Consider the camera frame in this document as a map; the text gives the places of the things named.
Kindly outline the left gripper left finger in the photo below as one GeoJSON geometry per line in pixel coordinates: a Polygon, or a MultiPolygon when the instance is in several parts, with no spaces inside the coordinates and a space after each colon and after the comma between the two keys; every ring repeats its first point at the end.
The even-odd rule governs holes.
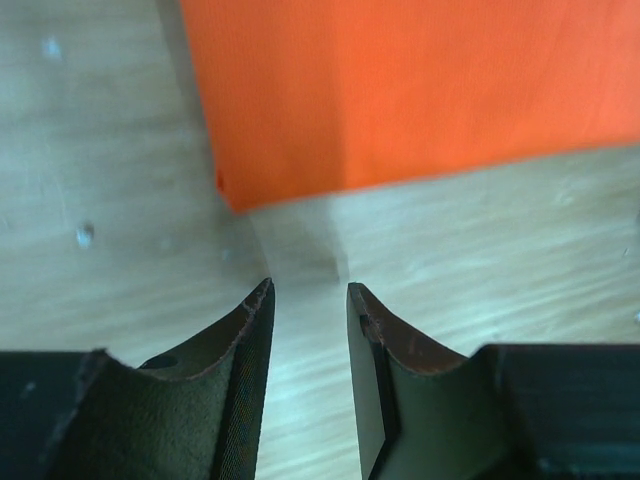
{"type": "Polygon", "coordinates": [[[86,390],[50,479],[252,479],[275,320],[266,278],[227,315],[86,390]]]}

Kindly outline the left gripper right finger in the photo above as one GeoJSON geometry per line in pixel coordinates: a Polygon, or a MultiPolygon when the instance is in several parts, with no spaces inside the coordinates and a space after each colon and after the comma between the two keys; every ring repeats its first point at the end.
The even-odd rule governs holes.
{"type": "Polygon", "coordinates": [[[347,335],[364,479],[537,479],[492,387],[467,358],[347,287],[347,335]]]}

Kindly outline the orange t shirt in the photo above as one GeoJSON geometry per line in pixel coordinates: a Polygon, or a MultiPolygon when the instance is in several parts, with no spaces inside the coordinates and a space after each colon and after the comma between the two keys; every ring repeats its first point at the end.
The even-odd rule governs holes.
{"type": "Polygon", "coordinates": [[[635,1],[185,1],[238,212],[639,139],[635,1]]]}

